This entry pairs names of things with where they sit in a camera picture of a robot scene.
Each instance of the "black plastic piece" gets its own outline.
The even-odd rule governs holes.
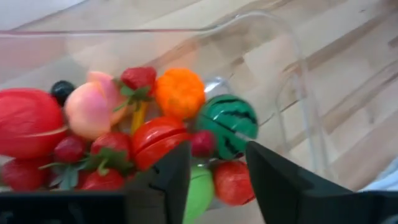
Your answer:
[[[267,224],[398,223],[398,192],[352,192],[256,142],[246,160]]]
[[[185,142],[119,192],[1,193],[0,224],[181,224],[189,180]]]

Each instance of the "toy orange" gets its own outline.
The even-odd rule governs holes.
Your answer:
[[[205,85],[187,68],[171,68],[156,80],[156,102],[166,116],[192,118],[205,102]]]

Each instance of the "clear plastic container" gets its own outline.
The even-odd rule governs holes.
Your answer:
[[[85,82],[90,70],[119,77],[128,67],[151,65],[158,74],[185,67],[231,90],[254,107],[262,145],[332,179],[306,64],[290,27],[264,11],[252,11],[200,29],[89,32],[0,32],[0,90],[49,91],[59,80]],[[285,120],[291,106],[295,122]],[[301,132],[301,154],[290,153]],[[206,213],[199,222],[262,223],[256,203]],[[229,216],[228,221],[222,217]]]

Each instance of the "tomato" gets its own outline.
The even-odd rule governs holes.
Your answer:
[[[184,124],[170,117],[155,118],[132,136],[132,156],[139,170],[146,170],[183,141],[189,140]]]
[[[66,136],[61,108],[33,88],[0,91],[0,154],[18,159],[51,153]]]

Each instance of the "orange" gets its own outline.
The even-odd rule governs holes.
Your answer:
[[[164,115],[192,118],[205,102],[205,85],[193,71],[171,68],[156,80],[155,97]]]

